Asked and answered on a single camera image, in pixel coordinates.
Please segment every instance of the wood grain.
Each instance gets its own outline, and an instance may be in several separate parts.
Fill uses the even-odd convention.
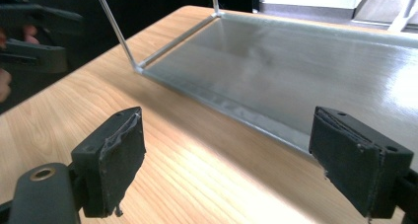
[[[184,7],[129,40],[145,58],[208,16]],[[134,73],[120,46],[0,116],[0,202],[113,113],[143,110],[147,154],[121,207],[83,223],[366,223],[312,159]],[[387,221],[400,223],[401,211]]]

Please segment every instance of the glass sheet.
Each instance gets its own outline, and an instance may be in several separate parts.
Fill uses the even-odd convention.
[[[418,154],[417,42],[225,14],[144,74],[305,153],[323,106]]]

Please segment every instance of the black equipment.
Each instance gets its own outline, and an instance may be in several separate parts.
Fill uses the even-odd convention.
[[[6,48],[0,49],[0,67],[41,73],[68,70],[65,48],[23,41],[22,26],[68,35],[83,33],[83,17],[68,11],[42,7],[26,0],[0,0],[0,28],[6,31]]]
[[[418,175],[413,153],[345,112],[317,107],[310,152],[325,175],[365,217],[418,223]]]
[[[141,167],[146,150],[140,108],[111,116],[72,152],[73,162],[45,164],[23,174],[12,201],[0,205],[0,223],[80,223],[115,209]]]

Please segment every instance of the person's hand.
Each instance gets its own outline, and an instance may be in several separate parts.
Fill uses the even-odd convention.
[[[35,38],[37,29],[33,25],[26,25],[23,27],[24,39],[26,42],[39,44],[39,40]]]
[[[0,28],[0,49],[6,47],[6,34],[3,29]]]
[[[22,33],[24,35],[24,40],[29,43],[39,44],[39,40],[35,38],[37,34],[37,29],[33,25],[26,25],[22,27]],[[6,33],[2,28],[0,28],[0,48],[6,48]]]
[[[6,35],[0,29],[0,48],[6,47]],[[6,70],[0,68],[0,103],[4,102],[10,94],[9,84],[12,81],[12,76]]]
[[[3,103],[10,94],[9,84],[12,76],[6,70],[0,68],[0,103]]]
[[[22,32],[26,42],[39,44],[39,41],[35,38],[37,29],[35,26],[26,25],[22,27]],[[6,33],[0,28],[0,50],[6,48]],[[0,68],[0,103],[4,102],[9,96],[11,89],[9,87],[12,81],[12,76],[6,70]]]

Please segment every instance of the metal pole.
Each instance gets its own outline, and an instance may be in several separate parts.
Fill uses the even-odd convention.
[[[414,6],[416,0],[409,0],[406,8],[403,12],[403,18],[407,18],[411,14],[412,7]]]
[[[108,5],[107,5],[107,2],[106,2],[105,0],[99,0],[99,1],[101,2],[102,7],[104,8],[104,12],[105,12],[105,14],[107,15],[108,20],[110,21],[111,26],[113,27],[113,30],[114,30],[114,32],[116,33],[117,38],[119,39],[119,42],[120,42],[120,44],[121,44],[121,45],[122,45],[122,47],[123,47],[123,50],[125,50],[125,53],[126,53],[126,55],[128,56],[128,59],[129,59],[130,63],[132,64],[132,67],[134,68],[134,70],[135,70],[135,71],[141,72],[141,71],[142,71],[142,68],[138,68],[138,67],[137,67],[137,64],[136,64],[136,62],[135,62],[135,59],[133,58],[132,53],[131,53],[131,51],[129,50],[129,47],[128,47],[128,45],[126,44],[126,40],[125,40],[125,38],[123,37],[123,34],[122,34],[122,32],[120,31],[120,28],[119,28],[119,26],[117,25],[117,22],[116,22],[116,20],[114,19],[114,16],[113,16],[113,14],[111,13],[111,10],[110,10],[110,8],[109,8],[109,7],[108,7]]]
[[[219,2],[218,0],[212,0],[213,1],[213,8],[215,10],[215,14],[216,16],[220,16],[220,12],[219,12]]]
[[[416,0],[409,0],[408,3],[406,3],[397,17],[393,20],[390,27],[387,29],[388,31],[401,32],[406,27],[406,25],[408,25],[409,20],[417,10],[415,2]]]
[[[203,29],[206,25],[210,24],[216,18],[217,18],[216,14],[212,14],[211,16],[207,17],[206,19],[204,19],[203,21],[201,21],[200,23],[198,23],[197,25],[189,29],[184,34],[170,41],[168,44],[166,44],[165,46],[163,46],[162,48],[160,48],[159,50],[157,50],[156,52],[154,52],[153,54],[145,58],[143,61],[139,62],[138,67],[145,68],[152,61],[156,60],[158,57],[162,56],[163,54],[165,54],[166,52],[174,48],[176,45],[180,44],[185,39],[195,34],[197,31]]]

